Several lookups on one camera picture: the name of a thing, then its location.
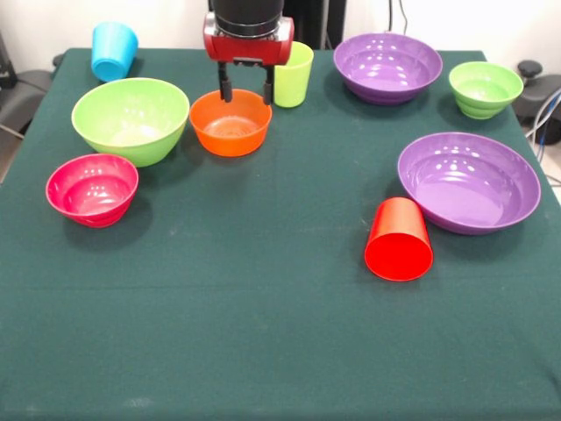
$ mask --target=bowl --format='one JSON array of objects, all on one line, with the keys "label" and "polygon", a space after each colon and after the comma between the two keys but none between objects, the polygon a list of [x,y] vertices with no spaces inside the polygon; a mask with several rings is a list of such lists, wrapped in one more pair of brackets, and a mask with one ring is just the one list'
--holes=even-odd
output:
[{"label": "bowl", "polygon": [[104,228],[127,211],[138,187],[138,171],[109,153],[83,155],[58,167],[46,182],[46,199],[79,224]]},{"label": "bowl", "polygon": [[229,103],[216,90],[193,103],[191,125],[201,144],[220,156],[247,155],[261,146],[273,111],[263,98],[244,89],[233,89]]},{"label": "bowl", "polygon": [[179,140],[189,112],[185,93],[158,79],[105,83],[76,103],[72,124],[97,152],[147,167],[166,157]]},{"label": "bowl", "polygon": [[345,85],[368,103],[405,103],[442,73],[430,46],[397,33],[365,33],[339,44],[333,54]]},{"label": "bowl", "polygon": [[467,117],[488,119],[503,111],[524,89],[510,68],[486,61],[468,61],[453,68],[448,77],[459,109]]},{"label": "bowl", "polygon": [[401,184],[427,219],[460,234],[507,228],[540,202],[540,182],[528,162],[475,134],[424,136],[401,152],[397,167]]}]

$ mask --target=magenta bowl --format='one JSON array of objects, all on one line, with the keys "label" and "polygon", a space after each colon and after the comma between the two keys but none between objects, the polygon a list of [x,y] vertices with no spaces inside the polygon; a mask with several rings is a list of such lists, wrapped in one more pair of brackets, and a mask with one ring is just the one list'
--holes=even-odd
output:
[{"label": "magenta bowl", "polygon": [[443,132],[417,139],[401,152],[397,169],[425,217],[459,234],[507,228],[540,202],[540,182],[528,162],[475,134]]},{"label": "magenta bowl", "polygon": [[46,182],[47,201],[78,224],[104,228],[129,209],[138,188],[138,171],[130,161],[109,153],[74,158]]},{"label": "magenta bowl", "polygon": [[427,89],[442,73],[430,46],[397,33],[364,33],[339,44],[333,54],[347,88],[368,103],[397,105]]}]

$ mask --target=green bowl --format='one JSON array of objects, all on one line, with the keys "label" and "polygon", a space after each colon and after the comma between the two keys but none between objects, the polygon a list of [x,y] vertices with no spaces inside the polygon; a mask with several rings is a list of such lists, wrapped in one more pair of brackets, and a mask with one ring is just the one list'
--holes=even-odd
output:
[{"label": "green bowl", "polygon": [[131,78],[105,83],[80,98],[72,125],[97,152],[147,167],[174,148],[188,113],[187,96],[173,84]]},{"label": "green bowl", "polygon": [[524,84],[509,68],[486,61],[457,65],[448,77],[459,109],[471,118],[491,118],[521,93]]}]

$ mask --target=upside-down red cup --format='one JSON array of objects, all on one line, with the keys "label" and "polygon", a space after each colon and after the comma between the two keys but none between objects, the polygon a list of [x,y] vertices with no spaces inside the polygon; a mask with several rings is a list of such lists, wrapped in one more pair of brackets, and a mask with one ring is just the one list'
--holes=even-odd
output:
[{"label": "upside-down red cup", "polygon": [[366,243],[365,262],[380,278],[413,281],[432,266],[429,234],[419,206],[405,197],[382,202]]}]

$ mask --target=purple bowl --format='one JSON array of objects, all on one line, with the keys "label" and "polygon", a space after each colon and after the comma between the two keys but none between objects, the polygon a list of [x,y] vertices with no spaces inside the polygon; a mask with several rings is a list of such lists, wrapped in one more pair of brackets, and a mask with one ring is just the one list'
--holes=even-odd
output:
[{"label": "purple bowl", "polygon": [[518,153],[483,136],[435,133],[409,144],[397,163],[401,184],[435,225],[459,234],[498,231],[540,202],[536,172]]},{"label": "purple bowl", "polygon": [[442,58],[417,39],[365,33],[339,44],[333,54],[345,85],[368,103],[397,105],[413,99],[442,73]]}]

